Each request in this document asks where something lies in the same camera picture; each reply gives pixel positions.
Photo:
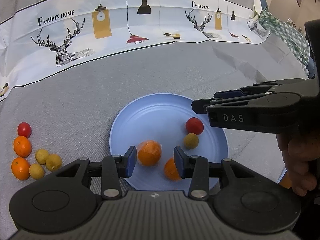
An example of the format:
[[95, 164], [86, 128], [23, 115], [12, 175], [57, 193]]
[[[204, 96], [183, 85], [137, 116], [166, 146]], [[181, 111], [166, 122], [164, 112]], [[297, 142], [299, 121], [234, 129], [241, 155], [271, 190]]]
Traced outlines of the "person right hand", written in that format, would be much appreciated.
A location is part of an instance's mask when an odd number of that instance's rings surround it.
[[309, 172], [309, 162], [319, 158], [319, 134], [277, 134], [276, 138], [291, 187], [297, 195], [305, 196], [317, 186], [317, 179]]

